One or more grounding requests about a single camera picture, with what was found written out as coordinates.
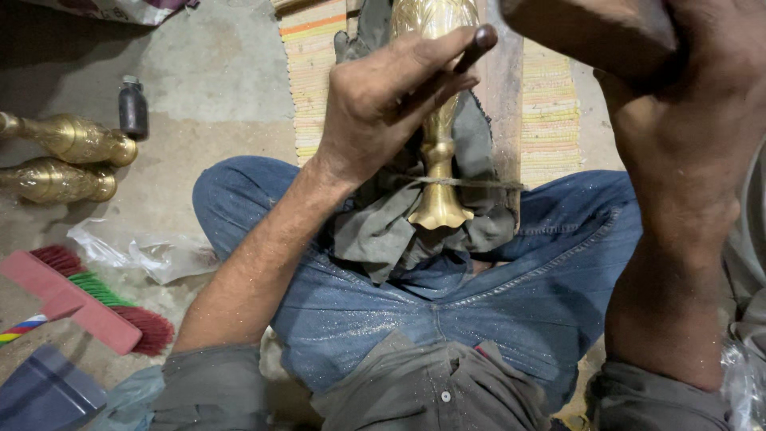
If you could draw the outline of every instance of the plastic bag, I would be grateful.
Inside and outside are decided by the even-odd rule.
[[[733,431],[766,429],[766,362],[743,343],[724,338],[721,394],[732,406]]]
[[[215,271],[221,264],[203,235],[125,232],[105,221],[88,218],[67,232],[67,237],[85,249],[89,262],[143,268],[161,285]]]
[[[154,412],[151,404],[165,389],[159,365],[138,370],[106,395],[106,409],[90,429],[98,431],[147,431]]]

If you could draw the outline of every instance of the gray shirt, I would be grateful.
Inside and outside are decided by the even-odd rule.
[[[172,355],[152,431],[268,429],[265,382],[251,346]],[[728,430],[717,393],[608,361],[591,385],[599,429]],[[392,332],[312,405],[323,429],[548,429],[542,389],[505,364],[492,341],[415,346]]]

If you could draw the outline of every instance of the denim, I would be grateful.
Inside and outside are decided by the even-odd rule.
[[[297,173],[259,156],[202,173],[195,213],[221,259]],[[577,362],[604,332],[614,282],[641,236],[640,211],[625,172],[587,171],[522,192],[521,215],[511,242],[471,256],[443,253],[379,286],[353,262],[332,257],[326,225],[271,321],[284,342],[282,365],[321,393],[394,329],[418,345],[492,340],[508,364],[545,389],[549,410],[559,410],[574,391]],[[509,263],[471,277],[471,258]]]

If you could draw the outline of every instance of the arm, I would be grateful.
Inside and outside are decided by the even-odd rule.
[[[644,230],[607,309],[607,353],[715,391],[721,251],[766,132],[766,7],[759,0],[667,4],[689,44],[679,82],[641,96],[599,77]]]
[[[430,112],[478,83],[446,71],[474,32],[458,28],[435,40],[405,35],[333,68],[316,155],[191,303],[174,353],[260,340],[306,245],[338,204],[387,163]]]

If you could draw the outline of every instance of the brass vase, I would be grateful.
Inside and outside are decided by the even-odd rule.
[[[417,31],[425,38],[439,38],[462,25],[478,25],[479,13],[473,0],[395,0],[391,13],[391,38]],[[452,178],[455,144],[452,125],[457,96],[450,98],[423,123],[421,154],[427,176]],[[426,229],[440,226],[457,228],[473,219],[463,208],[453,186],[430,183],[423,189],[421,203],[408,219]]]
[[[103,202],[114,196],[117,181],[107,168],[72,166],[54,157],[39,157],[0,169],[0,189],[11,190],[37,203],[82,199]]]
[[[113,166],[128,166],[138,155],[136,142],[119,130],[71,114],[36,121],[0,112],[0,138],[10,137],[39,143],[69,163],[106,161]]]

